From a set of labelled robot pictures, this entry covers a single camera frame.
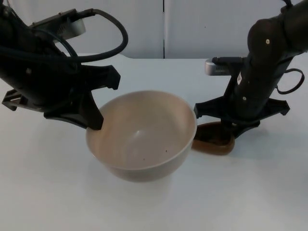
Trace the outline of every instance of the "bowl rim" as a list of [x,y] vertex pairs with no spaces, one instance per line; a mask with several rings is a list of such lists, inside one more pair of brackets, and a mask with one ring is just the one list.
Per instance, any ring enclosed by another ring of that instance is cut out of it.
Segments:
[[[178,152],[176,153],[174,156],[172,156],[171,158],[169,158],[168,160],[165,160],[164,162],[161,162],[159,164],[156,164],[156,165],[151,165],[151,166],[147,166],[147,167],[141,167],[141,168],[125,168],[125,167],[119,167],[119,166],[115,166],[115,165],[112,165],[112,164],[108,164],[104,161],[101,161],[104,165],[107,165],[108,167],[112,167],[112,168],[116,168],[116,169],[120,169],[120,170],[125,170],[125,171],[139,171],[139,170],[147,170],[147,169],[150,169],[150,168],[155,168],[155,167],[158,167],[158,166],[162,166],[164,164],[166,164],[167,162],[175,159],[176,157],[178,157],[179,155],[181,155],[184,151],[187,150],[187,148],[189,147],[189,145],[191,145],[193,143],[193,139],[196,135],[196,132],[197,132],[197,117],[195,115],[195,112],[193,110],[193,108],[190,106],[190,104],[184,100],[182,97],[176,95],[176,94],[173,94],[173,93],[170,93],[170,92],[165,92],[165,91],[160,91],[160,90],[140,90],[140,91],[133,91],[133,92],[129,92],[129,93],[126,93],[126,94],[123,94],[123,95],[119,95],[115,98],[113,98],[112,100],[108,101],[107,103],[105,103],[103,106],[100,107],[99,110],[101,110],[102,108],[104,108],[107,104],[110,104],[112,103],[113,101],[115,100],[118,100],[119,98],[123,98],[123,97],[126,97],[128,95],[132,95],[132,94],[136,94],[136,93],[144,93],[144,92],[153,92],[153,93],[163,93],[163,94],[166,94],[166,95],[170,95],[170,96],[173,96],[179,100],[181,100],[185,105],[188,106],[191,114],[192,114],[192,117],[193,117],[193,120],[194,120],[194,130],[192,132],[192,137],[189,139],[189,141],[187,142],[187,144]],[[92,129],[90,128],[87,128],[86,130],[86,139],[87,139],[87,135],[89,132],[93,131]],[[89,147],[89,144],[87,142],[87,147],[89,149],[89,151],[95,156],[95,154],[90,150],[90,147]]]

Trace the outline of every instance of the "white bowl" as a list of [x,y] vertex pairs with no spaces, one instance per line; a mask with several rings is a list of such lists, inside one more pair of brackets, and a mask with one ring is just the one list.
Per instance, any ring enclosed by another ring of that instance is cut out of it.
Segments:
[[113,174],[130,181],[156,180],[174,172],[197,130],[191,107],[165,92],[122,95],[100,111],[103,127],[87,129],[88,147]]

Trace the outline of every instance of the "table surface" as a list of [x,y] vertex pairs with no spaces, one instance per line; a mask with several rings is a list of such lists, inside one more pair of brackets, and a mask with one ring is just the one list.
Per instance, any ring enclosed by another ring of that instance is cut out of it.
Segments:
[[[100,107],[138,90],[172,92],[189,102],[221,96],[229,77],[210,77],[205,60],[144,60],[117,55],[119,89],[93,91]],[[291,67],[308,73],[308,55]],[[286,90],[297,74],[281,81]],[[3,81],[4,96],[10,87]],[[191,151],[171,176],[149,183],[116,178],[87,149],[85,130],[43,114],[0,106],[0,230],[306,231],[308,83],[276,115],[236,140],[228,156]],[[215,121],[203,117],[198,123]]]

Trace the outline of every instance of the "white table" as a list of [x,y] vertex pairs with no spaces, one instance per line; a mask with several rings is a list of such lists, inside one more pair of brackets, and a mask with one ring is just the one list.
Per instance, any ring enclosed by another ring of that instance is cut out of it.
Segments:
[[[100,107],[137,90],[169,91],[191,106],[224,93],[229,77],[204,74],[204,60],[96,62],[122,75],[119,90],[93,92]],[[292,67],[308,74],[308,55]],[[282,88],[299,77],[286,75]],[[3,81],[0,92],[10,87]],[[111,175],[88,151],[85,130],[43,114],[0,106],[2,231],[306,231],[308,83],[287,96],[291,111],[262,121],[224,157],[195,151],[171,176],[131,183]],[[213,121],[209,117],[200,123]]]

